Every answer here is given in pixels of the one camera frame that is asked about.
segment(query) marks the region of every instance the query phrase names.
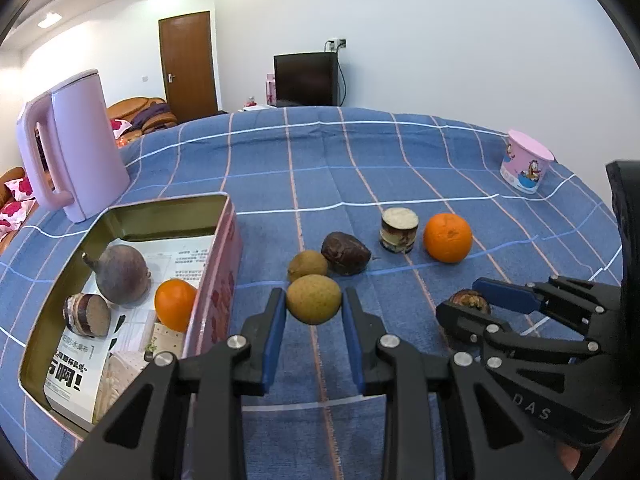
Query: tangerine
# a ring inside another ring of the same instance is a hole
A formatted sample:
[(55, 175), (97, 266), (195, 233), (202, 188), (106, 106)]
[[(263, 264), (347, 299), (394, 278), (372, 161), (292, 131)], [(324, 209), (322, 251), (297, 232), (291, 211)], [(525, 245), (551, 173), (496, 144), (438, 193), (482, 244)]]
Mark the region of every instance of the tangerine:
[(446, 264), (456, 264), (469, 254), (473, 234), (461, 216), (440, 213), (427, 222), (422, 240), (433, 258)]
[(154, 298), (160, 323), (176, 332), (186, 332), (197, 292), (193, 285), (178, 278), (161, 283)]

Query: kettle lid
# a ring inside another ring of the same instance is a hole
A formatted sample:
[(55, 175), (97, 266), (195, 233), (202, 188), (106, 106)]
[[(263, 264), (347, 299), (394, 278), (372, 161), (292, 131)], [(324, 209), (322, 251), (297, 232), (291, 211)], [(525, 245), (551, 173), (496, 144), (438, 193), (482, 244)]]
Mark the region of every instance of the kettle lid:
[(81, 72), (79, 74), (71, 76), (68, 79), (65, 79), (62, 83), (58, 83), (57, 85), (55, 85), (53, 88), (50, 88), (45, 93), (47, 93), (47, 94), (55, 94), (55, 92), (59, 92), (65, 86), (72, 85), (73, 83), (75, 83), (77, 81), (80, 81), (81, 79), (84, 79), (84, 78), (92, 76), (92, 75), (96, 75), (97, 73), (98, 73), (98, 71), (95, 68), (92, 68), (91, 70), (85, 70), (84, 72)]

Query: television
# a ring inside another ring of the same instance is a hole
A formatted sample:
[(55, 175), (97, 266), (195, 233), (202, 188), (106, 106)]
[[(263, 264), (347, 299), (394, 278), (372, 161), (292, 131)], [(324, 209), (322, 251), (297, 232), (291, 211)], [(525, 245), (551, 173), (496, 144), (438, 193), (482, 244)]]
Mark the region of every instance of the television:
[(308, 52), (274, 56), (276, 106), (337, 106), (338, 55)]

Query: brown wooden door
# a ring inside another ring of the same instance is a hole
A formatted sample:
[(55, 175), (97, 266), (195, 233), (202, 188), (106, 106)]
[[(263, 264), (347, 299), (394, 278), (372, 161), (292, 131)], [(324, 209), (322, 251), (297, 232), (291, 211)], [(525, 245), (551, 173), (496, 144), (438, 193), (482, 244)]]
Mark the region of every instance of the brown wooden door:
[(164, 92), (184, 123), (218, 111), (209, 11), (159, 20)]

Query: pink kettle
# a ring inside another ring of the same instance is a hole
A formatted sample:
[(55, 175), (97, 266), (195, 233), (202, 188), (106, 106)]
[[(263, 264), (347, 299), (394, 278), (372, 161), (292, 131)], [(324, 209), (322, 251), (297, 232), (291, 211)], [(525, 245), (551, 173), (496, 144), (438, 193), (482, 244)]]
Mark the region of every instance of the pink kettle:
[[(54, 190), (45, 177), (36, 127)], [(97, 70), (70, 77), (25, 104), (17, 137), (36, 200), (48, 210), (64, 208), (72, 222), (103, 211), (129, 185)]]

